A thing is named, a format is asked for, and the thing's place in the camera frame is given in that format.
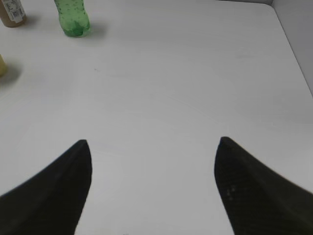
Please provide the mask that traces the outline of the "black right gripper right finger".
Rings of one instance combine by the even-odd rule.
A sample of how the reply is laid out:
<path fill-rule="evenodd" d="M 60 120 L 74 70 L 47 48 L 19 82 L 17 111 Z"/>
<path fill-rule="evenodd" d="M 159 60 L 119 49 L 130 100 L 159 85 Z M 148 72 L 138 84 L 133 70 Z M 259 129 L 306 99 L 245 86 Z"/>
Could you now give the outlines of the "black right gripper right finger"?
<path fill-rule="evenodd" d="M 313 195 L 221 137 L 214 177 L 236 235 L 311 235 Z"/>

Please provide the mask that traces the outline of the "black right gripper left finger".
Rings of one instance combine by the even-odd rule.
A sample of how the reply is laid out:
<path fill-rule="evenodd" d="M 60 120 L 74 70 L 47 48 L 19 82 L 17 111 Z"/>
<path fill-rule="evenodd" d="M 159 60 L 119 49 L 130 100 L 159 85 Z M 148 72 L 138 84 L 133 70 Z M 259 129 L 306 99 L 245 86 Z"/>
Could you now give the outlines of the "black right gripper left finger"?
<path fill-rule="evenodd" d="M 42 171 L 1 195 L 2 235 L 73 235 L 92 180 L 88 142 L 79 140 Z"/>

